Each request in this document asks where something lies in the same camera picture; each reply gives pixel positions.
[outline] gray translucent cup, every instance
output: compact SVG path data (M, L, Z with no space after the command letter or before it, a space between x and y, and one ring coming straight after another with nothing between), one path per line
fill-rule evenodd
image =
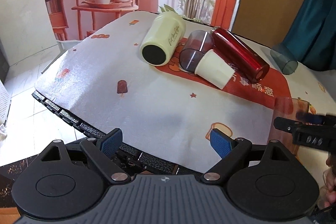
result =
M194 73L200 60L213 46L213 38L208 32L202 30L193 31L180 53L179 62L181 68Z
M298 66L298 62L294 55L282 43L272 47L271 57L284 75L292 74Z

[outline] human hand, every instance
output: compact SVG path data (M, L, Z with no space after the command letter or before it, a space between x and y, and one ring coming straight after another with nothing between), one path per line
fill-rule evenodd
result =
M331 157L332 156L329 156L325 162L330 168L323 173L323 180L326 187L324 208L336 202L336 176L332 172L333 163Z

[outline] tablecloth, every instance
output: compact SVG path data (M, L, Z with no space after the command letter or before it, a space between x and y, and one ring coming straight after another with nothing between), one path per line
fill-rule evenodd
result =
M335 101L311 70L299 64L295 73L283 76L269 48L244 38L271 65L256 85L236 71L224 90L218 90L182 71L178 54L183 41L166 66L146 64L139 46L156 16L137 11L104 26L54 62L36 82L36 90L97 129L108 133L119 127L125 143L199 172L220 160L205 138L213 127L232 138L266 144L277 96L308 100L318 113L336 113ZM193 30L211 29L188 21L186 25L185 37ZM302 161L312 155L306 151L300 152ZM325 158L320 155L319 164Z

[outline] white wall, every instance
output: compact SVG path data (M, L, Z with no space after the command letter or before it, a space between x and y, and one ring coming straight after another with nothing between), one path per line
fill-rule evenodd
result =
M56 44L44 0L0 0L0 40L13 65Z

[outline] red thermos bottle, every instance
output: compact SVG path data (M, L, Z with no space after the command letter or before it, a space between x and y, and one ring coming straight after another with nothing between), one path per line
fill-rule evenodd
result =
M246 75L252 83L258 83L268 73L269 65L254 50L221 27L211 30L214 44L218 50Z

